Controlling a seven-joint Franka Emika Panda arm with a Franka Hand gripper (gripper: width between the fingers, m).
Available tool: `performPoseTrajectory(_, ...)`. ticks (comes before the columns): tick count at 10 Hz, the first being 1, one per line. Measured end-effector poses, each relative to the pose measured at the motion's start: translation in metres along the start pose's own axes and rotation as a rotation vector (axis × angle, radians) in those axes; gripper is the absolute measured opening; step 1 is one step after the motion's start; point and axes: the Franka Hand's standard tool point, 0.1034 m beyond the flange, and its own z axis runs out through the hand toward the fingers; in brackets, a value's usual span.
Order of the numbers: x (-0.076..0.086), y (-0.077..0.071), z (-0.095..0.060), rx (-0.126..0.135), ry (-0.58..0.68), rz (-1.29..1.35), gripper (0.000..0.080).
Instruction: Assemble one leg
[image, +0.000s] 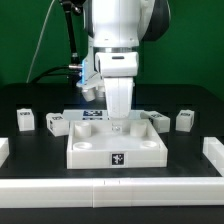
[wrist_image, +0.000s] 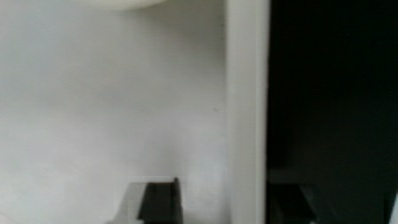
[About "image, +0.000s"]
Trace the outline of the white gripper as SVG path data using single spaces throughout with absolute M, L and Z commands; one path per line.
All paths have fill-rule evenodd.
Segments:
M 138 73 L 138 53 L 98 52 L 95 67 L 104 82 L 108 116 L 111 119 L 126 119 L 131 110 L 133 78 Z M 122 127 L 113 123 L 112 130 L 121 132 Z

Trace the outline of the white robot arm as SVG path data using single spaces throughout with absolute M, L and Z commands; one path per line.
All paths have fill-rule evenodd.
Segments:
M 88 54 L 78 86 L 87 101 L 105 94 L 112 129 L 122 130 L 129 117 L 134 78 L 139 68 L 139 44 L 156 41 L 169 28 L 168 0 L 86 0 L 84 29 Z

